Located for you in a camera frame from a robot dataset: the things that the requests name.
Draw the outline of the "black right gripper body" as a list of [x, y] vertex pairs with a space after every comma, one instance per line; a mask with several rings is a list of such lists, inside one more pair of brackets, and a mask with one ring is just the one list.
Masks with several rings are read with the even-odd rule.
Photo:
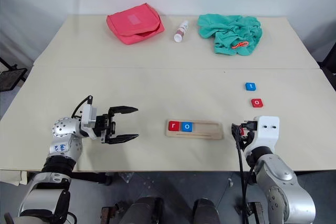
[[245, 135], [244, 129], [239, 130], [238, 142], [240, 147], [246, 147], [247, 145], [252, 143], [253, 139], [254, 139], [253, 131], [249, 130]]

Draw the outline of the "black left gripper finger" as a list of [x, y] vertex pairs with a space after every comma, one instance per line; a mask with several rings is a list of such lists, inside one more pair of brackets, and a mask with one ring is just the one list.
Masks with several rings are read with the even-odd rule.
[[121, 144], [128, 142], [132, 139], [137, 138], [138, 134], [124, 134], [124, 135], [117, 135], [116, 137], [106, 137], [107, 144]]
[[136, 111], [138, 111], [138, 109], [131, 106], [113, 106], [109, 108], [109, 116], [114, 116], [117, 113], [129, 114]]

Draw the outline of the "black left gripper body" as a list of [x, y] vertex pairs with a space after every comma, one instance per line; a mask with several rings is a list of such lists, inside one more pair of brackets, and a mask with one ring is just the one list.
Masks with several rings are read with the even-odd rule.
[[103, 114], [96, 117], [94, 133], [101, 143], [112, 143], [115, 134], [114, 114]]

